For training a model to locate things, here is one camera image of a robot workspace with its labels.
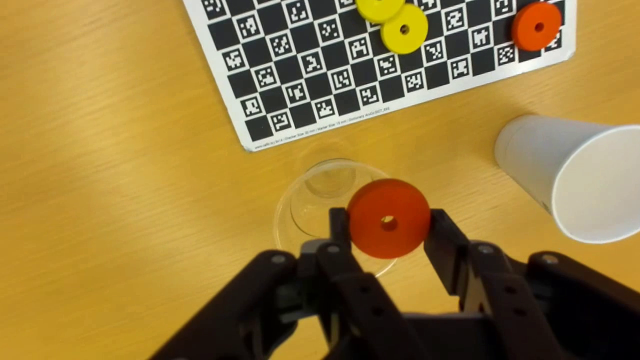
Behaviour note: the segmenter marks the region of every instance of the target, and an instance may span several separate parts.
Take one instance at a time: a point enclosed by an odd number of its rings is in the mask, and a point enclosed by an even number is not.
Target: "paper cup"
[[[640,233],[640,126],[521,116],[496,142],[496,162],[577,243]]]

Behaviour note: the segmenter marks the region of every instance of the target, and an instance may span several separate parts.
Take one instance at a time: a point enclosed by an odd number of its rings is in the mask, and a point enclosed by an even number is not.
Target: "yellow game piece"
[[[403,6],[403,0],[356,0],[359,16],[372,25],[392,20]]]
[[[389,52],[396,54],[415,52],[426,40],[426,35],[426,14],[413,4],[403,4],[396,19],[382,25],[382,43]]]

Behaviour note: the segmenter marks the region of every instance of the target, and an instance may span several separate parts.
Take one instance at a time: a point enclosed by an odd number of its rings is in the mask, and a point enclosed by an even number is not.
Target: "checkerboard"
[[[388,52],[354,0],[184,0],[239,144],[257,153],[406,107],[567,61],[575,0],[541,52],[510,40],[531,0],[407,0],[430,33],[407,57]]]

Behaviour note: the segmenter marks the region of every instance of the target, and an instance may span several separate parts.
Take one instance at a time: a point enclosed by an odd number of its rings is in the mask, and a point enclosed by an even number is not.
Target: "table surface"
[[[469,239],[559,251],[640,291],[640,236],[563,239],[492,161],[528,112],[640,121],[636,0],[579,3],[559,66],[268,153],[239,149],[182,3],[5,0],[0,13],[2,359],[147,359],[273,249],[280,194],[349,159],[415,185]],[[406,313],[451,313],[420,251],[382,279]],[[273,359],[320,359],[315,322]]]

